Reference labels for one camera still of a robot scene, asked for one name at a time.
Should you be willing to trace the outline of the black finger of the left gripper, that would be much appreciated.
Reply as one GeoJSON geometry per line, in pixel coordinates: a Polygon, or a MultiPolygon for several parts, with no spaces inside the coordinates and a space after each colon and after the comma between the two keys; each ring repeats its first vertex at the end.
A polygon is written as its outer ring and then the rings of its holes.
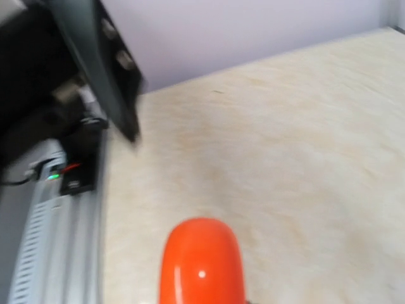
{"type": "Polygon", "coordinates": [[[121,134],[135,142],[143,76],[103,3],[51,1],[50,11],[101,108],[121,134]]]}

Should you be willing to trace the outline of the red round charging case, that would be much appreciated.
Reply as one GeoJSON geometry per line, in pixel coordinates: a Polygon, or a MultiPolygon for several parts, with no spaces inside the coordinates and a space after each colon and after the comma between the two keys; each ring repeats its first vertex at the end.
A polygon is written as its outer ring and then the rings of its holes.
{"type": "Polygon", "coordinates": [[[215,218],[190,218],[168,236],[159,303],[246,303],[242,256],[231,228],[215,218]]]}

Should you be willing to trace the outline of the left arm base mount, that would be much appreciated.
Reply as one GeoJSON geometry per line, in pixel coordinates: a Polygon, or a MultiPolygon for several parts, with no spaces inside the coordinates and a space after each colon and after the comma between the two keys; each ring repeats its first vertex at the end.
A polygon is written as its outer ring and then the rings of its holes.
{"type": "Polygon", "coordinates": [[[34,127],[38,141],[56,139],[65,154],[65,161],[51,169],[49,180],[61,179],[60,195],[78,195],[96,188],[98,152],[103,130],[108,123],[103,118],[85,118],[68,127],[40,123],[34,127]]]}

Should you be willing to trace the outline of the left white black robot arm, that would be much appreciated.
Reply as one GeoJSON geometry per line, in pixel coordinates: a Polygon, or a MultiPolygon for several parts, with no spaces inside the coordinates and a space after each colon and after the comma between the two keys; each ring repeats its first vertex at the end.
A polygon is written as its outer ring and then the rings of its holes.
{"type": "Polygon", "coordinates": [[[140,134],[143,77],[102,1],[1,2],[1,166],[47,139],[88,155],[92,138],[74,140],[85,107],[64,86],[83,82],[124,138],[140,134]]]}

